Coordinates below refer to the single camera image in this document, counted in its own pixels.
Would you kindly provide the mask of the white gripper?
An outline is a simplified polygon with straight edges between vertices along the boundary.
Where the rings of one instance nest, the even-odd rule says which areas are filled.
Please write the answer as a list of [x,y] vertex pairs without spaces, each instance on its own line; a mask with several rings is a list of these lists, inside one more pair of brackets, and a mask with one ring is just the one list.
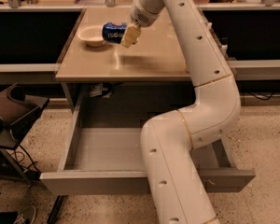
[[151,26],[160,12],[161,3],[156,0],[134,0],[130,12],[133,23],[128,24],[120,44],[125,48],[136,44],[141,34],[140,26]]

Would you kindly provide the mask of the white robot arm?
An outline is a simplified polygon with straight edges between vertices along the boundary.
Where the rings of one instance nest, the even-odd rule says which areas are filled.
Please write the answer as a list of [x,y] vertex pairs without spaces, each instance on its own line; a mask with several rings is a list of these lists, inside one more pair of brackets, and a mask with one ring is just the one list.
[[190,152],[221,139],[240,114],[240,95],[224,55],[193,0],[134,0],[128,48],[163,9],[169,13],[194,86],[193,105],[143,126],[141,151],[160,224],[220,224]]

